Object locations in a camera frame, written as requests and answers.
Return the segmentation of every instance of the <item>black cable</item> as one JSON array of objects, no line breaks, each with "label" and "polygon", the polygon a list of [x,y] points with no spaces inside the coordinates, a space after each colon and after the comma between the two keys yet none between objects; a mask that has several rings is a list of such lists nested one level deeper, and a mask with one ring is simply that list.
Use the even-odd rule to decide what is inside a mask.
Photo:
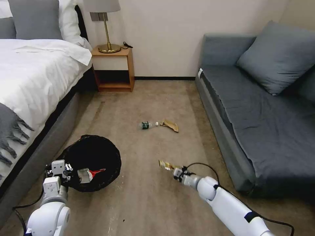
[{"label": "black cable", "polygon": [[123,42],[123,44],[124,44],[124,46],[126,47],[126,48],[121,47],[121,48],[123,48],[123,49],[133,48],[132,46],[128,45],[126,42]]},{"label": "black cable", "polygon": [[[47,173],[46,173],[46,170],[45,170],[45,172],[44,172],[44,180],[46,178],[46,174]],[[26,224],[25,224],[25,221],[24,221],[22,215],[17,211],[17,209],[26,208],[26,207],[30,207],[30,206],[34,205],[35,203],[37,203],[42,198],[43,194],[44,194],[44,187],[42,187],[42,192],[40,193],[39,198],[35,202],[33,202],[31,204],[27,204],[27,205],[12,207],[12,210],[15,212],[16,216],[19,218],[19,220],[20,220],[20,222],[22,224],[23,232],[24,232],[23,235],[26,235],[26,230],[27,230],[26,229]]]},{"label": "black cable", "polygon": [[16,216],[19,218],[22,226],[23,226],[23,235],[26,235],[26,224],[25,224],[25,221],[22,217],[22,215],[17,211],[17,209],[13,209],[14,210],[14,213],[16,214]]},{"label": "black cable", "polygon": [[[219,176],[218,176],[217,172],[216,172],[211,166],[209,166],[209,165],[207,165],[207,164],[204,164],[204,163],[195,162],[195,163],[192,163],[192,164],[188,165],[188,166],[186,167],[186,169],[188,169],[188,168],[189,168],[190,166],[192,166],[192,165],[203,165],[203,166],[209,167],[209,168],[215,173],[215,175],[216,175],[216,177],[217,177],[218,186],[221,187],[222,189],[224,189],[225,191],[227,191],[229,194],[232,194],[234,197],[236,197],[233,193],[231,193],[229,190],[227,190],[226,188],[224,188],[223,186],[220,185]],[[246,205],[245,203],[243,203],[243,204],[244,204],[248,209],[250,209],[252,212],[257,213],[256,211],[254,211],[252,208],[250,208],[250,207],[249,207],[248,205]],[[261,217],[262,219],[266,220],[266,221],[269,221],[269,222],[272,222],[272,223],[275,223],[275,224],[279,224],[279,225],[284,225],[284,226],[290,227],[290,228],[291,228],[291,234],[290,234],[290,236],[293,236],[293,235],[294,235],[295,229],[294,229],[294,226],[293,226],[293,225],[288,224],[288,223],[286,223],[286,222],[276,221],[276,220],[269,219],[269,218],[267,218],[267,217],[262,216],[262,215],[259,214],[259,213],[257,213],[257,215],[258,215],[259,217]]]},{"label": "black cable", "polygon": [[201,163],[201,162],[195,162],[195,163],[192,163],[192,164],[188,165],[187,168],[189,168],[189,167],[191,167],[191,166],[193,166],[193,165],[203,165],[203,166],[209,167],[209,168],[215,173],[215,175],[216,175],[216,177],[217,177],[218,185],[220,185],[219,175],[218,175],[218,173],[215,171],[215,169],[213,169],[211,166],[209,166],[209,165],[207,165],[207,164],[204,164],[204,163]]}]

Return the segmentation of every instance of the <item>gray blanket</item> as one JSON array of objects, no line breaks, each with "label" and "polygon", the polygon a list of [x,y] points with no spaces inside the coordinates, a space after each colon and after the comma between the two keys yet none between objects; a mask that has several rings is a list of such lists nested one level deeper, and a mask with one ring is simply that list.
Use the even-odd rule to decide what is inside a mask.
[{"label": "gray blanket", "polygon": [[311,102],[272,96],[234,66],[211,66],[204,75],[253,164],[256,187],[281,191],[294,184],[315,185],[315,107]]},{"label": "gray blanket", "polygon": [[[0,149],[4,149],[8,153],[10,153],[13,158],[16,158],[16,152],[9,146],[8,140],[18,142],[22,145],[26,144],[26,142],[14,136],[13,131],[20,134],[26,139],[30,138],[26,133],[23,132],[20,125],[26,127],[31,131],[34,131],[29,125],[25,123],[24,120],[22,120],[16,113],[14,113],[14,111],[0,103]],[[3,156],[1,152],[0,161],[7,166],[12,165],[12,161]]]}]

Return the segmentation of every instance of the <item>table lamp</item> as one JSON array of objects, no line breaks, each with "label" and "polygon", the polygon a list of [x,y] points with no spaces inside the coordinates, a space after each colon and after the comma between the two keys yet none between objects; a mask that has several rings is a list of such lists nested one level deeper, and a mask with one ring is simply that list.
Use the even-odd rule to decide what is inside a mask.
[{"label": "table lamp", "polygon": [[103,14],[107,44],[99,45],[98,50],[102,53],[114,53],[120,51],[120,45],[111,44],[109,41],[108,30],[104,13],[120,10],[118,0],[85,0],[84,7],[88,12],[97,12]]}]

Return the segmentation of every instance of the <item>nightstand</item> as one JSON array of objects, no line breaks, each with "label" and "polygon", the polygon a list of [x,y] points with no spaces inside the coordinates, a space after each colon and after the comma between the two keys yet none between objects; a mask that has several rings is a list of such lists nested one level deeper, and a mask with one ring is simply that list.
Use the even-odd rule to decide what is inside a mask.
[{"label": "nightstand", "polygon": [[101,53],[95,47],[92,51],[92,63],[99,92],[133,91],[135,71],[131,48],[122,48],[116,53]]}]

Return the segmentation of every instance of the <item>brass lamp base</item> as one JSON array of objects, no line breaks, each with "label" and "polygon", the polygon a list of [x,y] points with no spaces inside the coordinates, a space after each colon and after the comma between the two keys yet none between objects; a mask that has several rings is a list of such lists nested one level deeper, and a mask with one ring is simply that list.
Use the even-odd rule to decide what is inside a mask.
[{"label": "brass lamp base", "polygon": [[115,53],[115,52],[120,51],[121,49],[120,46],[117,44],[111,44],[111,48],[112,49],[109,49],[108,45],[104,44],[104,45],[98,46],[98,51],[101,53]]}]

